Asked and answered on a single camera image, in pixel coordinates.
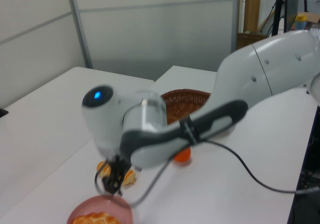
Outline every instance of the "white wall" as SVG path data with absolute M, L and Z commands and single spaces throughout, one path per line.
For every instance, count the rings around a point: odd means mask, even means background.
M 172 65 L 217 71 L 233 0 L 76 0 L 94 69 L 157 80 Z
M 69 0 L 0 0 L 0 107 L 84 67 Z
M 304 12 L 305 0 L 298 0 L 298 11 Z M 307 0 L 307 9 L 311 13 L 320 14 L 320 0 Z

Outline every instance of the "orange ball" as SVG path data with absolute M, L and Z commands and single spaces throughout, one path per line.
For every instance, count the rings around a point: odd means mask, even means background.
M 191 156 L 191 148 L 187 147 L 186 149 L 179 152 L 175 157 L 173 158 L 176 162 L 183 163 L 189 160 Z

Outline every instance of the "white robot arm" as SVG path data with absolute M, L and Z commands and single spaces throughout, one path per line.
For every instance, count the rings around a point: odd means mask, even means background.
M 320 103 L 320 44 L 307 31 L 268 38 L 228 56 L 207 103 L 179 122 L 167 125 L 165 103 L 150 91 L 120 94 L 97 87 L 82 108 L 104 156 L 112 150 L 148 168 L 234 125 L 258 102 L 301 85 Z

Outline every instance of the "wicker basket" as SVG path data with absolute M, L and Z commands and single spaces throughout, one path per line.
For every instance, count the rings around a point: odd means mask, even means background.
M 177 89 L 163 94 L 166 105 L 167 123 L 173 123 L 200 109 L 210 94 L 192 89 Z

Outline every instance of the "black stand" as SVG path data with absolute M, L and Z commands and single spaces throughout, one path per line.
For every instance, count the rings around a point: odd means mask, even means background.
M 308 3 L 307 3 L 307 0 L 304 0 L 304 11 L 305 12 L 308 12 Z
M 0 118 L 3 117 L 4 115 L 8 114 L 8 113 L 9 113 L 8 111 L 0 108 Z
M 273 26 L 272 26 L 272 36 L 278 34 L 280 15 L 281 15 L 281 6 L 282 0 L 275 0 L 275 10 L 274 10 L 274 18 L 273 18 Z

